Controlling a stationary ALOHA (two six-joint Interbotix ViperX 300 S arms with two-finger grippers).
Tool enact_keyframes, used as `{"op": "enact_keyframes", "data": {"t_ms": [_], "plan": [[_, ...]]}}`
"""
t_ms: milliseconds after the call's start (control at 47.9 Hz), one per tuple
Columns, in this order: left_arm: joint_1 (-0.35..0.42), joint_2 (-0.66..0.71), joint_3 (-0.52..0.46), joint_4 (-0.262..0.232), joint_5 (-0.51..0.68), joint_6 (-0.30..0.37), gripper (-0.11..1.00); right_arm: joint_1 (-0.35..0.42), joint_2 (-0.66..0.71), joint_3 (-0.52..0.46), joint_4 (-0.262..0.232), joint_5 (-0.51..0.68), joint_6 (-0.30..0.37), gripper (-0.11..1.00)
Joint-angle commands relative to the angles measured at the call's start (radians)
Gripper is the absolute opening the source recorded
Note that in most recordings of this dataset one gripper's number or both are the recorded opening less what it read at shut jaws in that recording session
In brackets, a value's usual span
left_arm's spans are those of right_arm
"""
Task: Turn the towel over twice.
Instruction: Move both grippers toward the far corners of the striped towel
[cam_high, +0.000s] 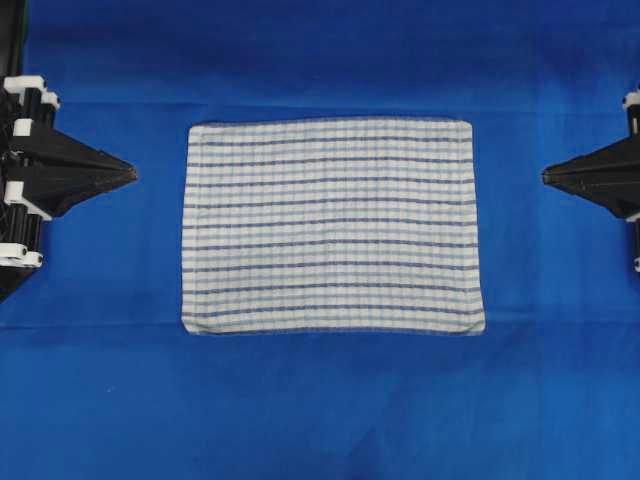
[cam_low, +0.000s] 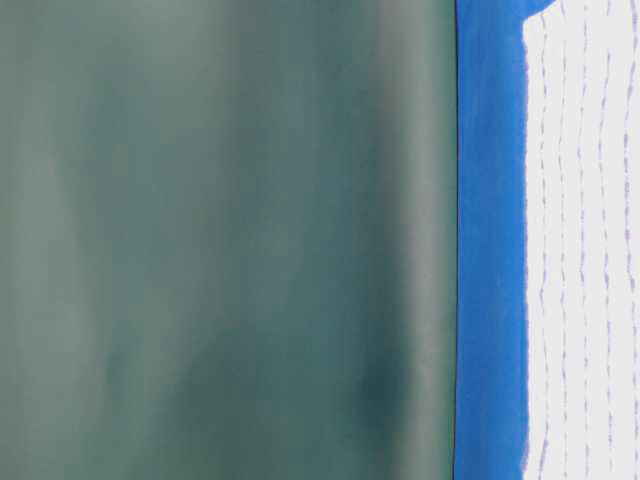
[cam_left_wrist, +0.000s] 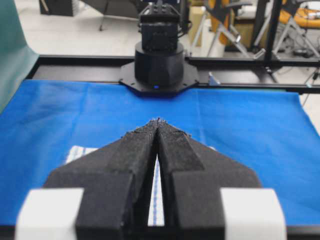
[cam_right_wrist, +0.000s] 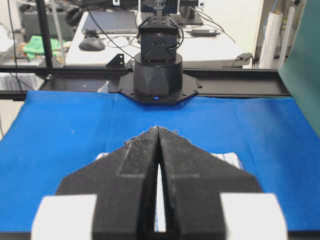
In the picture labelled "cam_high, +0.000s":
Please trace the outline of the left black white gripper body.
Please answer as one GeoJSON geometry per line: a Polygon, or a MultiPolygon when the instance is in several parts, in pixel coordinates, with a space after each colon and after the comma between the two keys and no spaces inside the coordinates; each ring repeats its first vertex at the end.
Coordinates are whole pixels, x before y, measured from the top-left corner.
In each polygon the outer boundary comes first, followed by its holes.
{"type": "Polygon", "coordinates": [[[1,235],[1,265],[39,268],[42,226],[53,219],[52,209],[37,198],[36,182],[44,166],[25,148],[39,127],[53,126],[59,97],[41,76],[9,76],[1,81],[7,107],[7,146],[1,157],[1,200],[5,206],[5,232],[1,235]]]}

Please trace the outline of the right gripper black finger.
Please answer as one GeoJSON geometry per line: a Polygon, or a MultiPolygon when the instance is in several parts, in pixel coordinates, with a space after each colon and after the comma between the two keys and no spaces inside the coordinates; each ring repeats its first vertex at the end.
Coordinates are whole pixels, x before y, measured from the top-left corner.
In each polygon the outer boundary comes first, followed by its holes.
{"type": "Polygon", "coordinates": [[[564,193],[601,206],[615,217],[629,219],[639,214],[638,182],[591,182],[573,176],[542,175],[543,183],[564,193]]]}
{"type": "Polygon", "coordinates": [[[556,176],[614,172],[639,167],[639,136],[619,140],[589,154],[580,155],[544,169],[542,176],[556,176]]]}

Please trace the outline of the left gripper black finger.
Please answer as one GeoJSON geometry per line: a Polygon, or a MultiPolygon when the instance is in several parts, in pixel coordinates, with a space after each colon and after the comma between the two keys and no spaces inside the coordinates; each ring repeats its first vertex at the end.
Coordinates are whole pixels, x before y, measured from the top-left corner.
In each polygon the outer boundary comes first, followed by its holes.
{"type": "Polygon", "coordinates": [[[72,207],[137,180],[136,172],[22,172],[22,199],[30,214],[61,217],[72,207]]]}
{"type": "Polygon", "coordinates": [[[20,136],[19,151],[47,165],[137,175],[131,164],[48,127],[32,127],[29,135],[20,136]]]}

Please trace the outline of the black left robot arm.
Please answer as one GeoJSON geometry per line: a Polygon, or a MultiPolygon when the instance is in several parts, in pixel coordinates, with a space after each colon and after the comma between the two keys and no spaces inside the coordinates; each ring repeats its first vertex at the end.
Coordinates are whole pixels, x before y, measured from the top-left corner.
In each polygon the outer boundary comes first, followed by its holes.
{"type": "Polygon", "coordinates": [[[72,207],[136,181],[129,163],[54,126],[59,95],[23,72],[25,1],[1,4],[1,265],[42,266],[42,226],[72,207]]]}

